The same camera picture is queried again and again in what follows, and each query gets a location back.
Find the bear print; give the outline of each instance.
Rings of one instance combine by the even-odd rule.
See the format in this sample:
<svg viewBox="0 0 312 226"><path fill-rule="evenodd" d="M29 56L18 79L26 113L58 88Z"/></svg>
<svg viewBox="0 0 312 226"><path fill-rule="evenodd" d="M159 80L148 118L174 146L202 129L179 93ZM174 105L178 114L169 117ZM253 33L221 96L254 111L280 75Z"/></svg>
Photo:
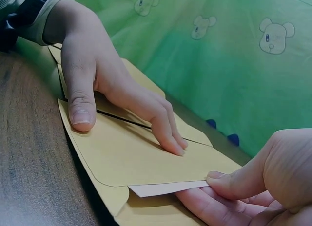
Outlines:
<svg viewBox="0 0 312 226"><path fill-rule="evenodd" d="M293 24L287 22L283 25L274 24L269 18L262 20L260 30L263 36L260 41L260 48L270 54L281 54L286 48L286 38L295 34Z"/></svg>
<svg viewBox="0 0 312 226"><path fill-rule="evenodd" d="M147 16L152 7L159 4L159 0L137 0L135 3L135 11L141 16Z"/></svg>
<svg viewBox="0 0 312 226"><path fill-rule="evenodd" d="M215 17L209 17L203 18L201 15L199 15L195 20L194 20L194 29L192 31L192 38L193 39L201 39L205 36L207 33L208 27L214 26L216 23L216 18Z"/></svg>

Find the wooden surface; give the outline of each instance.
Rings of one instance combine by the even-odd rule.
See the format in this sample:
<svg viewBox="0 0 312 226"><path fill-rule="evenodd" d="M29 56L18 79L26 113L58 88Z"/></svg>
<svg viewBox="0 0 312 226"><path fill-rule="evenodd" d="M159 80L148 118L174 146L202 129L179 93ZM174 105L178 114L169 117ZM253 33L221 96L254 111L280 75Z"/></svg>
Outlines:
<svg viewBox="0 0 312 226"><path fill-rule="evenodd" d="M0 53L0 226L113 225L68 144L56 98Z"/></svg>

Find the green blanket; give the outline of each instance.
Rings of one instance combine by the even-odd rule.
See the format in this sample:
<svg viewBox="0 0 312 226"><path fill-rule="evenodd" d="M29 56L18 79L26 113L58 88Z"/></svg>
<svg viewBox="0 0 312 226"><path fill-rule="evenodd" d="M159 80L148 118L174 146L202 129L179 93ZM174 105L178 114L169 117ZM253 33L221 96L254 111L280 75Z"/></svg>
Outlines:
<svg viewBox="0 0 312 226"><path fill-rule="evenodd" d="M118 53L254 156L312 126L312 0L76 0Z"/></svg>

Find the fingernail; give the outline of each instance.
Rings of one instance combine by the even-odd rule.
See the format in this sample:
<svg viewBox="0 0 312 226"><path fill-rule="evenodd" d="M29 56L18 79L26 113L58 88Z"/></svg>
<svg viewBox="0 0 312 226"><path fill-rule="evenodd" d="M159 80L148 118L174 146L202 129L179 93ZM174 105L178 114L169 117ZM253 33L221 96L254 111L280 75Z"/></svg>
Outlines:
<svg viewBox="0 0 312 226"><path fill-rule="evenodd" d="M186 149L188 145L189 143L185 139L183 139L183 147Z"/></svg>
<svg viewBox="0 0 312 226"><path fill-rule="evenodd" d="M185 154L184 149L183 149L182 147L179 146L179 148L178 148L178 155L179 155L179 156L183 156L184 154Z"/></svg>
<svg viewBox="0 0 312 226"><path fill-rule="evenodd" d="M78 110L74 112L72 116L72 124L90 124L91 123L91 115L86 110Z"/></svg>
<svg viewBox="0 0 312 226"><path fill-rule="evenodd" d="M220 179L222 176L224 176L224 173L218 172L218 171L211 171L208 173L207 178L211 179Z"/></svg>

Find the wristwatch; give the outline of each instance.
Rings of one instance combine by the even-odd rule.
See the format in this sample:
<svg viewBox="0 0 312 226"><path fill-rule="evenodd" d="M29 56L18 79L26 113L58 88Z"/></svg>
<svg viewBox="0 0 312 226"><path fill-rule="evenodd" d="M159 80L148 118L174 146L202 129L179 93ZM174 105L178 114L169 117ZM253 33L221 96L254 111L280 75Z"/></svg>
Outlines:
<svg viewBox="0 0 312 226"><path fill-rule="evenodd" d="M15 13L0 21L0 52L8 52L18 39L18 28L32 25L47 0L25 0Z"/></svg>

